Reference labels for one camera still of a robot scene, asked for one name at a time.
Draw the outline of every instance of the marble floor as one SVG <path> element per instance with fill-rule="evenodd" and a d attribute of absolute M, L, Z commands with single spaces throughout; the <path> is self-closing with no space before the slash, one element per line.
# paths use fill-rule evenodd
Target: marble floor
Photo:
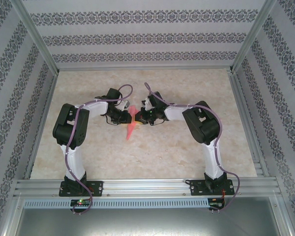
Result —
<path fill-rule="evenodd" d="M 256 171 L 226 70 L 132 70 L 60 72 L 48 112 L 31 179 L 63 179 L 65 164 L 52 130 L 64 103 L 81 104 L 123 84 L 134 88 L 129 98 L 139 110 L 148 91 L 159 91 L 168 102 L 194 104 L 204 100 L 223 123 L 221 156 L 224 168 L 240 177 Z M 123 95 L 129 93 L 123 88 Z M 82 145 L 88 178 L 203 178 L 202 147 L 184 121 L 136 125 L 126 141 L 127 126 L 112 126 L 104 117 L 88 121 Z"/>

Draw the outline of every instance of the metal panel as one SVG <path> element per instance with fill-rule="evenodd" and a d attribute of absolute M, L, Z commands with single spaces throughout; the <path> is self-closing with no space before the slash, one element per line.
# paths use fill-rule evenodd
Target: metal panel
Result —
<path fill-rule="evenodd" d="M 68 209 L 70 199 L 27 199 L 25 209 Z M 206 198 L 189 199 L 98 199 L 92 209 L 194 208 L 209 207 Z"/>
<path fill-rule="evenodd" d="M 207 209 L 24 209 L 18 236 L 263 236 L 280 235 L 268 198 L 238 198 L 220 214 Z"/>
<path fill-rule="evenodd" d="M 269 200 L 280 234 L 295 236 L 295 231 L 292 227 L 292 222 L 287 212 L 283 197 L 270 197 Z"/>
<path fill-rule="evenodd" d="M 23 199 L 12 199 L 5 224 L 1 231 L 2 236 L 12 236 L 16 234 L 23 211 L 24 201 Z"/>

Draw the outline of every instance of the enclosure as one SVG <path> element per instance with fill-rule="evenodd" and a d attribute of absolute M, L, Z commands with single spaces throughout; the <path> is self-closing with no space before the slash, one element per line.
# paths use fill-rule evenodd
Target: enclosure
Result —
<path fill-rule="evenodd" d="M 186 184 L 206 165 L 178 120 L 126 141 L 125 124 L 89 119 L 82 159 L 101 196 L 81 216 L 59 196 L 62 105 L 131 84 L 139 110 L 144 82 L 220 116 L 240 179 L 225 211 Z M 0 0 L 0 235 L 55 234 L 295 235 L 295 0 Z"/>

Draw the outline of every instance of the metal extrusion bar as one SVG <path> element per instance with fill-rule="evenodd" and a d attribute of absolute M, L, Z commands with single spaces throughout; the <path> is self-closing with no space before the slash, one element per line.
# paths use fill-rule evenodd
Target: metal extrusion bar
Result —
<path fill-rule="evenodd" d="M 244 100 L 242 91 L 241 91 L 239 84 L 238 84 L 237 75 L 229 72 L 228 76 L 230 79 L 231 87 L 233 90 L 233 94 L 234 94 L 235 101 L 236 101 L 236 104 L 238 107 L 238 112 L 240 115 L 240 119 L 242 121 L 242 125 L 243 125 L 244 131 L 245 131 L 245 135 L 246 135 L 246 139 L 247 139 L 247 142 L 249 145 L 251 155 L 254 160 L 257 159 L 260 162 L 262 174 L 265 177 L 268 177 L 269 173 L 266 168 L 266 163 L 265 163 L 264 157 L 262 156 L 262 152 L 261 152 L 261 149 L 260 149 L 260 146 L 258 143 L 256 133 L 253 130 L 253 124 L 252 124 L 252 121 L 251 121 L 251 118 L 250 118 L 250 115 L 248 112 L 248 108 L 247 108 L 246 104 L 244 103 L 245 100 Z"/>
<path fill-rule="evenodd" d="M 58 67 L 53 59 L 52 55 L 50 54 L 42 36 L 40 35 L 34 21 L 32 20 L 30 14 L 28 13 L 27 9 L 25 8 L 22 0 L 11 0 L 11 3 L 18 13 L 19 17 L 21 18 L 23 24 L 25 25 L 26 29 L 28 30 L 30 36 L 32 37 L 34 43 L 37 45 L 40 53 L 42 54 L 44 60 L 48 64 L 49 68 L 51 69 L 53 75 L 58 75 Z"/>
<path fill-rule="evenodd" d="M 273 214 L 281 235 L 295 236 L 295 231 L 292 226 L 291 219 L 287 212 L 282 196 L 275 196 L 269 198 Z"/>
<path fill-rule="evenodd" d="M 5 223 L 0 231 L 1 236 L 16 235 L 23 212 L 24 202 L 25 200 L 23 199 L 12 199 L 9 211 L 7 212 L 7 216 L 4 221 Z"/>
<path fill-rule="evenodd" d="M 237 180 L 231 178 L 234 188 Z M 19 180 L 14 198 L 21 199 L 64 199 L 59 197 L 62 180 Z M 96 199 L 135 199 L 135 198 L 193 198 L 185 179 L 104 179 L 102 197 Z M 275 177 L 243 177 L 237 197 L 273 197 L 281 195 Z M 217 196 L 200 196 L 201 198 L 218 198 Z"/>
<path fill-rule="evenodd" d="M 255 169 L 256 169 L 256 172 L 257 172 L 257 176 L 258 177 L 264 176 L 260 161 L 254 160 L 254 166 L 255 166 Z"/>
<path fill-rule="evenodd" d="M 244 60 L 250 46 L 252 45 L 253 41 L 257 37 L 257 34 L 259 30 L 262 28 L 262 25 L 264 24 L 266 18 L 268 17 L 270 11 L 274 7 L 276 3 L 276 0 L 265 0 L 262 8 L 260 9 L 260 12 L 251 27 L 247 37 L 245 38 L 239 52 L 237 53 L 237 56 L 234 60 L 234 63 L 232 65 L 233 72 L 238 71 L 238 68 L 240 67 L 240 64 Z"/>
<path fill-rule="evenodd" d="M 62 67 L 60 71 L 96 71 L 96 70 L 199 70 L 199 69 L 227 69 L 229 65 L 185 65 L 185 66 L 101 66 L 101 67 Z"/>
<path fill-rule="evenodd" d="M 47 114 L 49 112 L 50 104 L 51 104 L 51 101 L 52 101 L 52 98 L 53 98 L 53 95 L 54 95 L 54 91 L 55 91 L 55 88 L 56 88 L 57 79 L 58 79 L 58 75 L 56 74 L 56 75 L 54 75 L 53 83 L 51 85 L 51 90 L 50 90 L 48 98 L 47 98 L 47 106 L 45 108 L 45 111 L 44 111 L 44 114 L 43 114 L 43 117 L 42 117 L 42 122 L 41 122 L 41 125 L 38 128 L 37 139 L 35 141 L 33 152 L 32 152 L 31 157 L 29 159 L 29 165 L 28 165 L 28 168 L 27 168 L 25 176 L 24 176 L 25 179 L 30 178 L 30 174 L 31 174 L 31 171 L 32 171 L 32 168 L 33 168 L 33 165 L 34 165 L 34 161 L 35 161 L 35 158 L 36 158 L 36 155 L 37 155 L 37 152 L 38 152 L 38 147 L 39 147 L 39 143 L 40 143 L 40 140 L 41 140 L 41 136 L 43 135 L 43 130 L 44 130 L 45 123 L 46 123 L 46 120 L 47 120 Z"/>

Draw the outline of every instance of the wall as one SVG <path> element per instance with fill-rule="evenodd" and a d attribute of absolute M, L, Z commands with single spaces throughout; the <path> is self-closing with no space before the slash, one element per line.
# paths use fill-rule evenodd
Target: wall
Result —
<path fill-rule="evenodd" d="M 60 69 L 232 65 L 265 0 L 25 0 Z"/>
<path fill-rule="evenodd" d="M 295 0 L 277 1 L 237 76 L 295 228 Z"/>
<path fill-rule="evenodd" d="M 0 221 L 22 179 L 53 75 L 8 0 L 0 0 Z"/>

